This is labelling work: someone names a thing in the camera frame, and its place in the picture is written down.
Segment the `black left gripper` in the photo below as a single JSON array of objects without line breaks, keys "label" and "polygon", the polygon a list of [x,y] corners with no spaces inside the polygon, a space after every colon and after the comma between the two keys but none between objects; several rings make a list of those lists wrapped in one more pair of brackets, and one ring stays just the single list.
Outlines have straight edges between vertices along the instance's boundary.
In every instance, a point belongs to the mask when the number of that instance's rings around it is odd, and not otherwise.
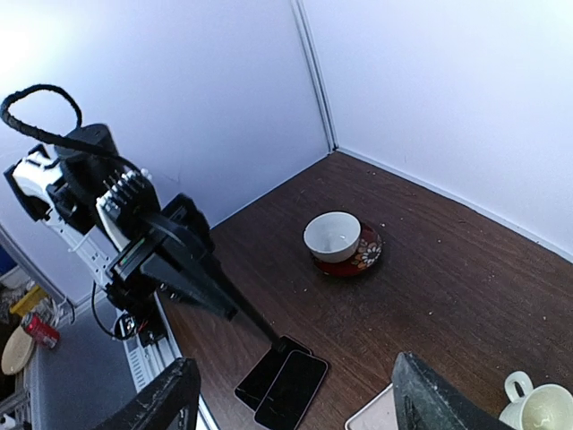
[{"label": "black left gripper", "polygon": [[[104,287],[115,307],[146,314],[155,291],[166,287],[181,301],[227,320],[240,311],[274,350],[286,351],[284,341],[211,254],[215,245],[209,223],[189,196],[180,193],[161,208],[150,180],[134,170],[115,172],[104,185],[96,208],[118,249]],[[209,276],[202,269],[185,269],[199,260]]]}]

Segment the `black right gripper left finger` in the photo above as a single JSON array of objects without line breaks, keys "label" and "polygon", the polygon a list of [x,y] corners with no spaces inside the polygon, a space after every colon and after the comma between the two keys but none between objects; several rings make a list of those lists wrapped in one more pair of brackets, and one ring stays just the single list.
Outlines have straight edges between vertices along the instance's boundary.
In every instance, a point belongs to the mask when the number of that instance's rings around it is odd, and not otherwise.
[{"label": "black right gripper left finger", "polygon": [[196,361],[179,357],[95,429],[195,429],[200,388]]}]

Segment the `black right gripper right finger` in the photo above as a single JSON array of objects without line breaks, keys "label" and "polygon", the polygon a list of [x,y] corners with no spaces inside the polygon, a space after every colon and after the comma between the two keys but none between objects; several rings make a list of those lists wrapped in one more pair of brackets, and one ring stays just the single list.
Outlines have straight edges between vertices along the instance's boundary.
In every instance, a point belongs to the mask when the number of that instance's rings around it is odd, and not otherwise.
[{"label": "black right gripper right finger", "polygon": [[392,390],[398,428],[482,430],[508,429],[412,352],[398,354]]}]

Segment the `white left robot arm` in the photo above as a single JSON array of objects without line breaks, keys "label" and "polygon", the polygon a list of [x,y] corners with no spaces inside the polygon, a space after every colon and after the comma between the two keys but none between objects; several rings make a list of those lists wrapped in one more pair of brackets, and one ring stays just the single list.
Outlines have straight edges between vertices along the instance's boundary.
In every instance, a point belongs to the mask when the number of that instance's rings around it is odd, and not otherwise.
[{"label": "white left robot arm", "polygon": [[88,266],[94,285],[138,325],[149,324],[153,297],[232,320],[243,315],[273,349],[285,342],[223,272],[210,226],[193,200],[161,205],[150,177],[123,159],[103,124],[65,136],[24,127],[37,145],[5,171],[29,216],[53,229]]}]

